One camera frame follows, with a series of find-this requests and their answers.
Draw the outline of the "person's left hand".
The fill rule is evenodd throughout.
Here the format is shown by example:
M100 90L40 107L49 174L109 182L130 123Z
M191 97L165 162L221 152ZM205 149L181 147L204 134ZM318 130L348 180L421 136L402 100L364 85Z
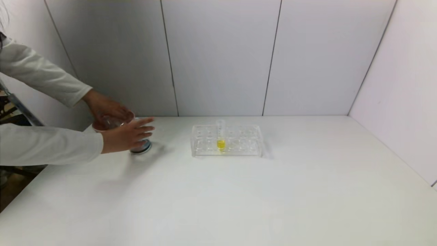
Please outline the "person's left hand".
M106 126L107 119L116 119L120 122L130 122L134 119L133 113L125 106L93 89L89 90L81 100L87 104L101 126Z

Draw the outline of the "person's right hand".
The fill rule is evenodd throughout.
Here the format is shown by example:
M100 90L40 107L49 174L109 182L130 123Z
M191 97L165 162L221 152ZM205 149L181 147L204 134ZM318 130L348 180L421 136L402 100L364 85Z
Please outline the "person's right hand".
M120 127L101 132L103 148L101 154L115 153L142 147L148 137L152 136L154 122L153 117L133 120Z

